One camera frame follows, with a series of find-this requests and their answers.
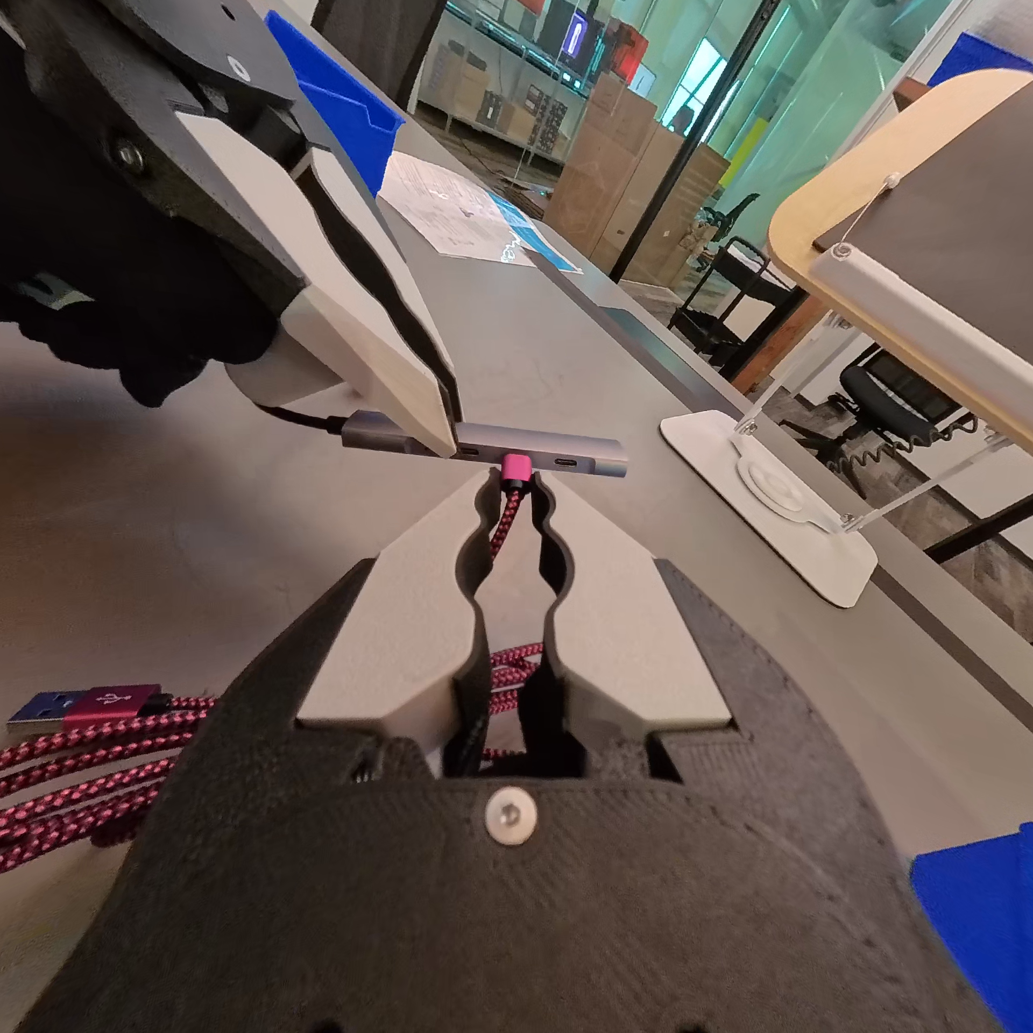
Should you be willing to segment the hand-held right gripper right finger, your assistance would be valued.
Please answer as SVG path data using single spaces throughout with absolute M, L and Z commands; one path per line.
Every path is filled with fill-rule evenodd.
M 555 594 L 544 657 L 561 729 L 601 751 L 732 721 L 657 558 L 556 476 L 536 476 L 539 575 Z

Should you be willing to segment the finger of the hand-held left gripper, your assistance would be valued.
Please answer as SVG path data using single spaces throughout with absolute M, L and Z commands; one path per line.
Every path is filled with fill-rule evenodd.
M 225 123 L 185 112 L 177 117 L 303 275 L 281 327 L 432 453 L 451 457 L 457 440 L 437 377 L 332 250 L 291 175 Z
M 404 255 L 365 183 L 326 148 L 311 148 L 293 180 L 328 246 L 385 310 L 408 349 L 434 375 L 451 422 L 463 417 L 452 359 Z

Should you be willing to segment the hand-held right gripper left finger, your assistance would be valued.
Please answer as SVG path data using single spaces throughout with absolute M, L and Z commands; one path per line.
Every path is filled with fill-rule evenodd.
M 484 713 L 484 613 L 495 470 L 487 468 L 381 550 L 298 711 L 343 728 L 443 750 Z

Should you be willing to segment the blue bin with marker label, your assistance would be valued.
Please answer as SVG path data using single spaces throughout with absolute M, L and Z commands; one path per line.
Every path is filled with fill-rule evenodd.
M 298 83 L 356 173 L 376 196 L 405 117 L 309 39 L 288 19 L 271 10 L 265 25 L 281 46 Z

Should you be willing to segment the grey usb hub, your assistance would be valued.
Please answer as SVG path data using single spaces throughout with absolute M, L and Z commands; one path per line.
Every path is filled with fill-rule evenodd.
M 408 435 L 387 416 L 357 410 L 348 416 L 314 416 L 282 407 L 261 406 L 275 419 L 327 432 L 351 449 L 436 458 L 429 447 Z M 627 453 L 617 440 L 582 435 L 539 432 L 483 422 L 458 422 L 455 461 L 502 463 L 507 455 L 529 458 L 533 470 L 570 472 L 621 478 L 627 471 Z

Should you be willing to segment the person's left hand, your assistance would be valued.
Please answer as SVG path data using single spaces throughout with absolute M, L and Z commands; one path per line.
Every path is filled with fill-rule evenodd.
M 157 408 L 214 359 L 265 353 L 278 317 L 206 244 L 154 252 L 2 242 L 2 321 Z

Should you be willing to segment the white printed paper sheet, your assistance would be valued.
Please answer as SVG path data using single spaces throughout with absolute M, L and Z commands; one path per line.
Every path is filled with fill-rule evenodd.
M 378 197 L 441 255 L 532 265 L 493 196 L 460 174 L 396 151 Z

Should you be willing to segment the blue and white leaflet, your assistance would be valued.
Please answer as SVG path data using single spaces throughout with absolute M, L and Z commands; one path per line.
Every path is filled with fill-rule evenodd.
M 532 251 L 543 257 L 547 263 L 564 273 L 582 275 L 583 269 L 572 263 L 566 256 L 554 248 L 536 227 L 536 224 L 514 204 L 499 194 L 487 192 L 499 210 L 506 224 L 522 243 L 523 249 Z

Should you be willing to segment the storage shelf with boxes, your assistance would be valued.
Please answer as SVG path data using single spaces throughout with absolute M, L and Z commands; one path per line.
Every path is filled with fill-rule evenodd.
M 634 2 L 449 1 L 416 87 L 416 105 L 562 166 L 593 99 L 621 100 L 639 76 L 647 17 Z

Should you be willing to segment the white base acrylic leg stand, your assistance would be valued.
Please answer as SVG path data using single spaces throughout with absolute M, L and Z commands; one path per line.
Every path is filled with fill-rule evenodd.
M 1031 73 L 987 69 L 924 93 L 777 209 L 775 265 L 1031 452 Z M 860 534 L 903 504 L 842 515 L 756 437 L 777 378 L 737 420 L 662 420 L 666 443 L 818 595 L 855 605 L 876 566 Z

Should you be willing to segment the large cardboard box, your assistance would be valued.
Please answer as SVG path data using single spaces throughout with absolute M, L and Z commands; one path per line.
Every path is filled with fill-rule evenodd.
M 682 142 L 683 138 L 668 128 L 656 125 L 623 195 L 621 226 L 614 236 L 621 247 L 628 243 L 638 225 Z M 688 258 L 690 247 L 684 240 L 729 165 L 720 152 L 707 144 L 694 150 L 643 237 L 639 249 L 623 274 L 624 279 L 658 286 L 674 284 L 676 273 Z
M 589 257 L 656 129 L 656 106 L 614 73 L 595 84 L 543 222 Z

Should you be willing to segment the black utility cart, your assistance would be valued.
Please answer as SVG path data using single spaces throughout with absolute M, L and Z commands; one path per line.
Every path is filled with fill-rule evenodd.
M 745 358 L 752 348 L 750 342 L 756 341 L 762 328 L 762 323 L 750 331 L 732 327 L 731 320 L 742 313 L 744 303 L 765 305 L 765 319 L 774 318 L 774 326 L 778 327 L 807 298 L 806 291 L 775 270 L 766 251 L 733 232 L 742 215 L 759 196 L 757 192 L 749 193 L 726 212 L 711 206 L 701 209 L 705 227 L 714 229 L 715 234 L 705 248 L 701 276 L 667 323 L 719 370 Z M 717 308 L 707 312 L 696 305 L 696 300 L 714 278 L 722 280 L 728 290 Z

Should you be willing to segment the black pillar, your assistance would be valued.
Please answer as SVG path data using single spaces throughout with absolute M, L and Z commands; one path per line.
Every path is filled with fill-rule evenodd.
M 780 4 L 780 1 L 761 1 L 758 3 L 753 15 L 749 19 L 730 58 L 727 59 L 725 68 L 710 95 L 706 98 L 701 113 L 689 127 L 688 135 L 684 137 L 678 147 L 678 152 L 674 160 L 661 178 L 651 199 L 643 209 L 638 223 L 634 226 L 619 257 L 614 262 L 611 269 L 611 280 L 613 283 L 619 283 L 623 279 L 628 267 L 630 267 L 633 258 L 639 251 L 641 242 L 647 237 L 650 227 L 660 214 L 671 191 L 677 186 L 678 180 L 698 147 L 705 142 L 707 131 L 718 117 L 724 102 L 730 97 L 740 72 L 754 52 L 760 37 L 766 31 L 768 24 L 774 18 Z

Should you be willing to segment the black office chair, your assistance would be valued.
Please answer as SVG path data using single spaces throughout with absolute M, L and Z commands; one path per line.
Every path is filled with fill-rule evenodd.
M 839 384 L 840 392 L 829 402 L 852 416 L 841 433 L 829 437 L 797 422 L 780 425 L 794 432 L 799 444 L 845 478 L 862 499 L 867 493 L 860 468 L 978 429 L 975 415 L 965 414 L 962 405 L 877 345 L 842 370 Z

